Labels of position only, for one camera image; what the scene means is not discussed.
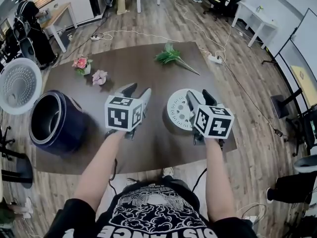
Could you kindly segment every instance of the black t-shirt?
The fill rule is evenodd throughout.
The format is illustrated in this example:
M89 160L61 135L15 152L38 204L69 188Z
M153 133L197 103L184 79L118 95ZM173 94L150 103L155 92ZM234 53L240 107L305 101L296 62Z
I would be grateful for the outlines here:
M195 194L171 183L132 185L95 218L88 203L69 199L45 238L257 238L238 218L209 223Z
M18 5L17 15L22 14L31 26L40 26L37 23L37 19L35 17L35 15L39 13L39 11L40 10L35 6L35 4L32 1L22 1Z

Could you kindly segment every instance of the white cube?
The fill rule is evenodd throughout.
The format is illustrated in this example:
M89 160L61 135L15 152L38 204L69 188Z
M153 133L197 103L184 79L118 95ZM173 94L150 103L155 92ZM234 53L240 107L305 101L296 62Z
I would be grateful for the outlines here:
M226 139L233 121L230 109L198 105L194 126L204 137Z
M110 95L105 103L106 128L132 131L141 121L143 101Z

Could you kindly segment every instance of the white perforated disc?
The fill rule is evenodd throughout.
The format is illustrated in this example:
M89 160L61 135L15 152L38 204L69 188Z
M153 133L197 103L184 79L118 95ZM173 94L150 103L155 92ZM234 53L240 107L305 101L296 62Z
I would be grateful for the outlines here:
M11 115L30 110L42 90L39 67L30 59L9 62L0 74L0 106Z
M167 102L167 113L171 121L179 128L184 130L192 130L192 125L189 119L193 116L193 113L189 110L186 94L191 91L201 104L205 104L206 101L203 94L193 89L181 89L173 93Z

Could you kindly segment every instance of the plant stem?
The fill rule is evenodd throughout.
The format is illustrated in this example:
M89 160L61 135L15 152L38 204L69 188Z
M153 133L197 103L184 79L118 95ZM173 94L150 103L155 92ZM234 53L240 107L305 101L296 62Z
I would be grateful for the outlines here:
M186 67L186 69L188 69L188 70L192 71L193 73L200 76L200 74L197 71L195 71L193 68L191 68L182 58L178 57L178 59L176 61L183 64Z

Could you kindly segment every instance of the flower pot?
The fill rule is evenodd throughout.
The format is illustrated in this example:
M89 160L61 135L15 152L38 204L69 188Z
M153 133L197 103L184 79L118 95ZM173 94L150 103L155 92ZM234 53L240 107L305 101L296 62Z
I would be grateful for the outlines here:
M90 64L88 64L87 67L84 70L84 75L90 74L90 70L91 70L91 66L90 66Z

